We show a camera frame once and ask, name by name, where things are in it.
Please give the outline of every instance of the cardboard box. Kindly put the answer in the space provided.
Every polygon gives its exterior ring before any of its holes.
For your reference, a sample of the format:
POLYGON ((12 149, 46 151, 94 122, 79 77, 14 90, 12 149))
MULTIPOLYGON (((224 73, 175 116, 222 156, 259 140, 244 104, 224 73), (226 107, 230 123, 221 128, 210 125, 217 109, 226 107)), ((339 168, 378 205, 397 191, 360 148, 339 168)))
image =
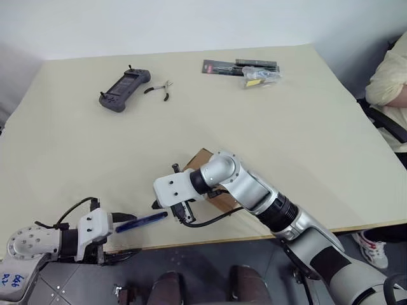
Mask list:
MULTIPOLYGON (((187 168, 197 170, 202 165, 207 163, 212 155, 213 154, 210 151, 208 151, 205 148, 202 148, 183 168, 183 171, 186 170, 187 168)), ((229 194, 221 194, 212 199, 207 198, 207 201, 212 203, 223 213, 229 212, 230 210, 233 210, 234 208, 238 207, 237 201, 229 194)))

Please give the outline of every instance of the yellow label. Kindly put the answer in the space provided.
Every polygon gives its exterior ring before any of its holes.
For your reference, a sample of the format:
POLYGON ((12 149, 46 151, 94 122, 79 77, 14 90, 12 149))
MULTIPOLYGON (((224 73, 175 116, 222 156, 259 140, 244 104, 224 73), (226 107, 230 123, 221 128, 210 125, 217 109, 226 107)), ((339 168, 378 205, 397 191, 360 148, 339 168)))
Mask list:
POLYGON ((260 84, 261 79, 253 79, 252 81, 246 82, 246 87, 254 86, 260 84))

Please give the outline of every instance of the table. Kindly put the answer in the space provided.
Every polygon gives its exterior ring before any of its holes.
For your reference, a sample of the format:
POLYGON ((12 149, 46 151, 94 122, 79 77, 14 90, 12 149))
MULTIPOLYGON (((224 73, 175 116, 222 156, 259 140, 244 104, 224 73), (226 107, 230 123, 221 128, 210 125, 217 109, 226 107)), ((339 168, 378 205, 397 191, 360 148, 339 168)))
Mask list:
MULTIPOLYGON (((0 245, 87 196, 110 212, 152 214, 153 181, 202 147, 236 153, 330 229, 406 221, 406 170, 311 45, 129 55, 43 64, 0 137, 0 245), (203 59, 236 58, 276 60, 282 81, 244 90, 238 77, 200 72, 203 59), (128 64, 148 69, 151 82, 111 112, 99 92, 128 64), (168 102, 163 91, 143 94, 168 79, 168 102)), ((219 214, 205 202, 192 209, 198 221, 219 214)), ((110 237, 106 249, 267 237, 246 211, 200 229, 170 216, 110 237)))

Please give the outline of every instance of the white shoe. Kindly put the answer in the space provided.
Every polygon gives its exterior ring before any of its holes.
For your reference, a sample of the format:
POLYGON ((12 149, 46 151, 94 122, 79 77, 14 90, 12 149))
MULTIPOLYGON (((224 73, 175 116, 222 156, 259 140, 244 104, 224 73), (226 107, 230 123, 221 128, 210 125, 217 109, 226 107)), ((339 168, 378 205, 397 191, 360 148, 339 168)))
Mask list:
POLYGON ((389 260, 384 252, 384 245, 382 241, 371 241, 364 236, 364 231, 352 234, 352 237, 359 245, 364 259, 369 264, 378 268, 386 269, 389 266, 389 260))

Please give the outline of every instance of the wire cutters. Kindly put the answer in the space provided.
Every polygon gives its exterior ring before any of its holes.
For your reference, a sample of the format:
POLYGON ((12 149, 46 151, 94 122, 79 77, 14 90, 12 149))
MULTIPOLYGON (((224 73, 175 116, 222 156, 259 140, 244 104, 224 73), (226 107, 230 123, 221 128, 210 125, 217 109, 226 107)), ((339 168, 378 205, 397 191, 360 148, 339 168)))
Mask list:
POLYGON ((171 82, 171 81, 166 81, 166 82, 164 83, 164 85, 162 85, 162 86, 150 87, 150 88, 146 89, 146 91, 144 91, 144 94, 149 93, 150 91, 153 91, 153 90, 157 90, 157 89, 162 89, 162 88, 163 88, 163 89, 164 89, 164 92, 165 92, 164 101, 167 101, 167 100, 170 98, 170 95, 169 95, 169 93, 168 93, 168 87, 171 86, 172 84, 173 84, 173 82, 171 82))

